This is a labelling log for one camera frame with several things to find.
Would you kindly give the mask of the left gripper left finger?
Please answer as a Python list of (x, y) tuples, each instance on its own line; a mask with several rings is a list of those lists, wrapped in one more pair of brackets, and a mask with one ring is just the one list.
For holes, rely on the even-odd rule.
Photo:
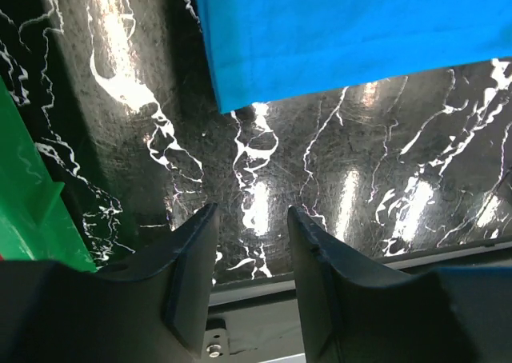
[(217, 207), (208, 204), (97, 273), (56, 261), (4, 261), (2, 361), (198, 360), (218, 233)]

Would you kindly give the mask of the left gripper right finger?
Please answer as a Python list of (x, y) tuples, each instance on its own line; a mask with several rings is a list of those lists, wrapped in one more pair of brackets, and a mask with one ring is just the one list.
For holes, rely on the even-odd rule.
[(508, 362), (511, 270), (441, 267), (408, 274), (287, 217), (309, 362)]

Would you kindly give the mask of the blue t shirt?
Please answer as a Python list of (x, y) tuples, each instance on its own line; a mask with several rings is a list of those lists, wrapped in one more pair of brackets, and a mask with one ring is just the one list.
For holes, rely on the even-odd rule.
[(222, 113), (511, 54), (511, 0), (197, 0)]

